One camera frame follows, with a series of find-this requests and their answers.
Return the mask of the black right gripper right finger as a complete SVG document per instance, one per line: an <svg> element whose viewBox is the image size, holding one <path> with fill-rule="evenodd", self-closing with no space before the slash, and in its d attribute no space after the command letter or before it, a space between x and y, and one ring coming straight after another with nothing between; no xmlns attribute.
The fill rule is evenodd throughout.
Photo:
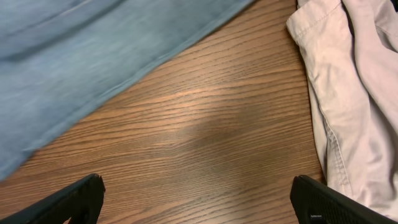
<svg viewBox="0 0 398 224"><path fill-rule="evenodd" d="M300 224L397 224L307 175L294 177L290 201Z"/></svg>

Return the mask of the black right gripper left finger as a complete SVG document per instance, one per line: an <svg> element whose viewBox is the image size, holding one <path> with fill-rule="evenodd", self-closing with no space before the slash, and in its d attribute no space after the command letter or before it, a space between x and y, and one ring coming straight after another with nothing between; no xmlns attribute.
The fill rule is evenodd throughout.
<svg viewBox="0 0 398 224"><path fill-rule="evenodd" d="M66 186L31 206L1 220L1 224L96 224L105 186L98 174Z"/></svg>

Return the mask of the light blue denim jeans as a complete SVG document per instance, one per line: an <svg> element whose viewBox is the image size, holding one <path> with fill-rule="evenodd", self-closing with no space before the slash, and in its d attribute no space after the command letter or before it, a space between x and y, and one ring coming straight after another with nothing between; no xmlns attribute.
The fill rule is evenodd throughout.
<svg viewBox="0 0 398 224"><path fill-rule="evenodd" d="M248 0L1 0L1 178Z"/></svg>

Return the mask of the beige cloth garment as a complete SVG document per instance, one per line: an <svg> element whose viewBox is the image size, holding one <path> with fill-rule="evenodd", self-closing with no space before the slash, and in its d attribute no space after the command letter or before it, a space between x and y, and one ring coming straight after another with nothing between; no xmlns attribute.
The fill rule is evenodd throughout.
<svg viewBox="0 0 398 224"><path fill-rule="evenodd" d="M397 2L301 0L287 28L327 185L396 220Z"/></svg>

